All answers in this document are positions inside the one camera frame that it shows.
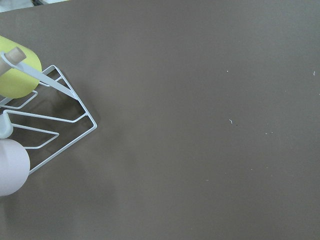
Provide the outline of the yellow cup in rack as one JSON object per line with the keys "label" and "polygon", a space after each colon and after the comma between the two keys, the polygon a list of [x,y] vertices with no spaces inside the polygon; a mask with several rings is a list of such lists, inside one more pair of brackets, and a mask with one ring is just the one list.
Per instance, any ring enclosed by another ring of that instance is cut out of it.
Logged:
{"label": "yellow cup in rack", "polygon": [[[14,42],[4,36],[0,36],[0,51],[9,52],[13,48],[20,48],[26,55],[23,63],[32,68],[42,71],[42,64],[38,56],[29,48]],[[39,80],[23,73],[17,69],[11,68],[0,76],[0,95],[10,99],[22,98],[30,94],[39,84]]]}

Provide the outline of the pink cup in rack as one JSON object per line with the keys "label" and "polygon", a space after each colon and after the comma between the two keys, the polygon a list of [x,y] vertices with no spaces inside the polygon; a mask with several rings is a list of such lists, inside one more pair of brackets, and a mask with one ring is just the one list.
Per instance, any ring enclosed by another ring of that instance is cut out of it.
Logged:
{"label": "pink cup in rack", "polygon": [[0,196],[18,191],[30,172],[30,158],[26,149],[12,139],[0,140]]}

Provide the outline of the grey cup in rack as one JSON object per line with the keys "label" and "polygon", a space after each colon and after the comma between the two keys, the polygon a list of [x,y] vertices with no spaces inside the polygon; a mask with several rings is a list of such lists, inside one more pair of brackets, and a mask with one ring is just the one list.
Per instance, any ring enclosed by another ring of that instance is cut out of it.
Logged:
{"label": "grey cup in rack", "polygon": [[7,113],[0,115],[0,138],[6,139],[13,133],[14,127]]}

